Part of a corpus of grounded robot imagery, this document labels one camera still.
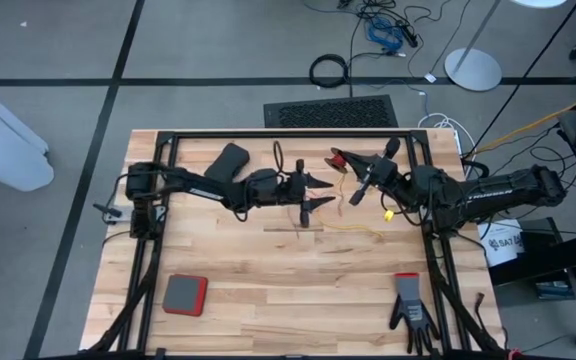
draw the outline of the wooden table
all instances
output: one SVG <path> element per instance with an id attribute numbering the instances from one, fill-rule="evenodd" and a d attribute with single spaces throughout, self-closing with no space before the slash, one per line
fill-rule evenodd
<path id="1" fill-rule="evenodd" d="M 156 134 L 157 130 L 133 131 L 123 172 L 130 164 L 152 160 Z M 428 130 L 428 137 L 435 166 L 462 179 L 452 132 L 432 129 Z M 230 141 L 184 139 L 177 166 L 203 174 Z M 250 163 L 242 171 L 243 176 L 261 167 L 275 167 L 272 141 L 269 138 L 234 141 L 250 152 Z M 287 171 L 294 169 L 295 160 L 303 158 L 307 171 L 331 183 L 337 183 L 340 175 L 323 162 L 324 157 L 330 156 L 330 147 L 370 155 L 381 153 L 386 142 L 387 138 L 280 139 Z M 394 161 L 402 173 L 409 171 L 405 147 L 402 146 Z M 369 191 L 359 206 L 349 205 L 348 199 L 356 188 L 356 179 L 349 174 L 341 185 L 345 201 L 340 210 L 338 201 L 324 205 L 311 217 L 309 229 L 299 228 L 296 206 L 254 208 L 249 220 L 240 223 L 217 202 L 173 194 L 147 352 L 165 347 L 168 354 L 200 355 L 406 354 L 405 324 L 402 322 L 395 331 L 388 329 L 396 296 L 393 273 L 421 274 L 422 298 L 436 319 L 421 231 L 402 216 L 384 222 L 377 190 Z M 326 191 L 314 192 L 319 195 Z M 128 203 L 122 186 L 117 203 Z M 342 230 L 322 222 L 335 226 L 361 225 L 374 232 L 360 228 Z M 112 226 L 108 235 L 126 229 L 127 225 Z M 478 238 L 474 226 L 462 232 Z M 488 331 L 503 344 L 499 313 L 481 250 L 459 238 L 451 243 L 465 306 L 473 312 L 476 294 L 484 293 L 481 315 Z M 127 235 L 117 236 L 105 246 L 81 348 L 95 343 L 123 307 L 135 246 L 136 241 Z M 162 310 L 171 274 L 208 277 L 209 289 L 201 317 L 167 314 Z M 458 348 L 454 315 L 447 301 L 445 304 L 452 344 Z M 133 317 L 129 348 L 136 344 L 140 314 L 138 309 Z"/>

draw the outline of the white trash can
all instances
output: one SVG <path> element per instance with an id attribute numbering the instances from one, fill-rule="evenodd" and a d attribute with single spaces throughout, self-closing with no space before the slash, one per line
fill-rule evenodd
<path id="1" fill-rule="evenodd" d="M 55 174 L 46 152 L 46 142 L 0 104 L 0 182 L 20 191 L 48 185 Z"/>

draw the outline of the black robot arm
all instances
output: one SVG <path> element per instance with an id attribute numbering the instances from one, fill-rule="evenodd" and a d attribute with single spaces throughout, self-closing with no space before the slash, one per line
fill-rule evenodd
<path id="1" fill-rule="evenodd" d="M 164 184 L 156 186 L 158 175 Z M 245 221 L 248 210 L 265 206 L 300 206 L 300 223 L 309 226 L 309 216 L 317 207 L 335 199 L 321 197 L 310 199 L 307 188 L 329 188 L 333 185 L 313 178 L 304 171 L 304 161 L 297 160 L 294 172 L 260 169 L 239 182 L 220 182 L 186 170 L 167 167 L 152 162 L 140 162 L 128 167 L 126 197 L 134 204 L 131 219 L 131 236 L 153 238 L 157 233 L 157 212 L 153 201 L 162 195 L 184 192 L 218 201 Z"/>
<path id="2" fill-rule="evenodd" d="M 519 205 L 556 206 L 566 195 L 557 173 L 541 166 L 472 181 L 457 181 L 428 165 L 401 174 L 391 160 L 398 148 L 399 139 L 393 137 L 381 155 L 362 156 L 333 149 L 360 182 L 350 200 L 352 205 L 361 201 L 368 187 L 375 186 L 395 200 L 401 211 L 414 213 L 426 207 L 432 215 L 433 231 L 443 233 Z"/>

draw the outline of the gray glove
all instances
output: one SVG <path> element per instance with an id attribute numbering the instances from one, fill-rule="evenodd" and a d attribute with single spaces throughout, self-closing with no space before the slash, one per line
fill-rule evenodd
<path id="1" fill-rule="evenodd" d="M 408 354 L 412 353 L 414 345 L 417 355 L 421 356 L 422 344 L 431 352 L 430 333 L 439 339 L 439 330 L 419 298 L 419 274 L 395 274 L 395 283 L 399 295 L 390 316 L 390 329 L 394 330 L 403 318 L 408 325 Z"/>

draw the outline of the yellow cable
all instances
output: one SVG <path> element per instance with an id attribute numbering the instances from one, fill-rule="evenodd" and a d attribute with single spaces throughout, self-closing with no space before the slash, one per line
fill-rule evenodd
<path id="1" fill-rule="evenodd" d="M 566 112 L 566 111 L 570 111 L 570 110 L 573 109 L 575 106 L 576 106 L 576 103 L 568 106 L 568 107 L 565 108 L 565 109 L 561 109 L 561 110 L 559 110 L 559 111 L 557 111 L 557 112 L 554 112 L 554 113 L 552 113 L 552 114 L 550 114 L 550 115 L 548 115 L 548 116 L 545 116 L 545 117 L 543 117 L 543 118 L 535 121 L 535 122 L 532 123 L 532 124 L 528 124 L 528 125 L 520 128 L 520 129 L 514 130 L 514 131 L 512 131 L 510 134 L 505 135 L 505 136 L 502 136 L 502 137 L 500 137 L 499 139 L 496 139 L 496 140 L 492 141 L 491 143 L 486 144 L 485 146 L 480 147 L 479 149 L 477 149 L 477 152 L 475 152 L 474 154 L 478 154 L 478 153 L 480 153 L 480 152 L 483 152 L 483 151 L 485 151 L 485 150 L 488 150 L 488 149 L 490 149 L 490 148 L 493 148 L 493 147 L 495 147 L 495 146 L 497 146 L 497 145 L 505 142 L 506 140 L 510 139 L 511 137 L 513 137 L 513 136 L 515 136 L 515 135 L 517 135 L 517 134 L 519 134 L 519 133 L 522 133 L 522 132 L 524 132 L 524 131 L 528 131 L 528 130 L 530 130 L 530 129 L 534 129 L 535 127 L 537 127 L 537 126 L 539 126 L 539 125 L 541 125 L 541 124 L 543 124 L 543 123 L 545 123 L 545 122 L 547 122 L 547 121 L 549 121 L 549 120 L 552 120 L 553 118 L 561 115 L 562 113 L 564 113 L 564 112 Z"/>
<path id="2" fill-rule="evenodd" d="M 379 237 L 384 237 L 384 234 L 380 233 L 379 231 L 373 230 L 373 229 L 371 229 L 365 225 L 346 225 L 346 226 L 332 225 L 330 223 L 323 221 L 319 217 L 317 212 L 318 212 L 317 210 L 315 210 L 315 212 L 314 212 L 315 219 L 317 219 L 320 223 L 322 223 L 324 226 L 327 226 L 329 228 L 337 229 L 337 230 L 365 230 L 365 231 L 371 232 L 371 233 L 373 233 Z"/>
<path id="3" fill-rule="evenodd" d="M 346 174 L 342 174 L 342 175 L 339 177 L 339 180 L 337 180 L 337 183 L 335 183 L 335 187 L 338 188 L 339 193 L 336 193 L 336 192 L 334 192 L 334 191 L 329 192 L 329 193 L 333 193 L 333 194 L 336 194 L 336 195 L 339 195 L 339 196 L 340 196 L 339 203 L 337 204 L 337 212 L 339 213 L 339 217 L 342 217 L 342 216 L 343 216 L 342 211 L 341 211 L 341 205 L 343 204 L 343 201 L 344 201 L 344 192 L 343 192 L 342 186 L 343 186 L 343 184 L 344 184 L 345 178 L 346 178 Z M 321 217 L 319 216 L 318 212 L 319 212 L 319 209 L 315 210 L 314 213 L 313 213 L 313 215 L 315 215 L 315 219 L 317 219 L 322 225 L 327 226 L 327 227 L 329 227 L 329 228 L 331 228 L 331 229 L 337 229 L 337 230 L 365 230 L 365 231 L 368 231 L 368 232 L 370 232 L 370 233 L 373 233 L 373 234 L 375 234 L 375 235 L 377 235 L 377 236 L 379 236 L 379 237 L 384 237 L 384 234 L 380 233 L 379 231 L 373 230 L 373 229 L 371 229 L 371 228 L 369 228 L 368 226 L 365 226 L 365 225 L 345 225 L 345 226 L 341 226 L 341 225 L 333 225 L 333 224 L 330 224 L 330 223 L 328 223 L 328 222 L 326 222 L 326 221 L 323 221 L 323 220 L 321 219 Z"/>

